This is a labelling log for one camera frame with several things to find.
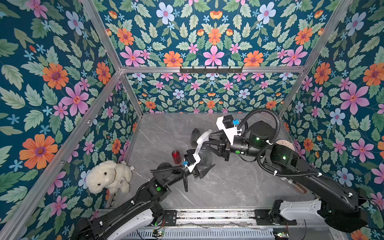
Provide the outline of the clear plastic spray bottle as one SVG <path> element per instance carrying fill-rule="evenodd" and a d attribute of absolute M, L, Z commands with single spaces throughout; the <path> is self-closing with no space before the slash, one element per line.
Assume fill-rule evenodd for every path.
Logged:
<path fill-rule="evenodd" d="M 212 133 L 212 130 L 207 130 L 204 133 L 201 133 L 199 129 L 195 128 L 191 134 L 191 145 L 195 148 L 195 152 L 193 153 L 193 156 L 196 157 L 202 146 L 203 143 L 207 142 L 209 140 L 209 137 Z"/>

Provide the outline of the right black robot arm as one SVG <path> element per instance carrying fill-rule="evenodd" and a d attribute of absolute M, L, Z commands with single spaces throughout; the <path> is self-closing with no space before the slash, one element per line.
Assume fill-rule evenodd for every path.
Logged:
<path fill-rule="evenodd" d="M 359 191 L 344 187 L 317 171 L 290 143 L 278 140 L 281 121 L 276 112 L 256 109 L 242 120 L 227 115 L 217 119 L 218 131 L 210 134 L 204 146 L 228 161 L 231 154 L 250 157 L 268 174 L 297 182 L 318 196 L 309 202 L 274 201 L 270 211 L 275 221 L 319 219 L 328 226 L 352 233 L 367 225 L 360 209 L 364 200 Z"/>

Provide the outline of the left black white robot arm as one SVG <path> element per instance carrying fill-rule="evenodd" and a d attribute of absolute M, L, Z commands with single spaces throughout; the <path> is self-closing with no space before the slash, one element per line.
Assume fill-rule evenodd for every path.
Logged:
<path fill-rule="evenodd" d="M 187 191 L 188 176 L 202 179 L 212 168 L 194 169 L 190 173 L 184 165 L 160 164 L 151 171 L 153 178 L 142 184 L 130 200 L 99 218 L 80 220 L 71 239 L 122 240 L 143 227 L 155 227 L 156 231 L 174 227 L 177 211 L 165 210 L 161 206 L 161 201 L 171 193 L 170 185 L 183 181 Z"/>

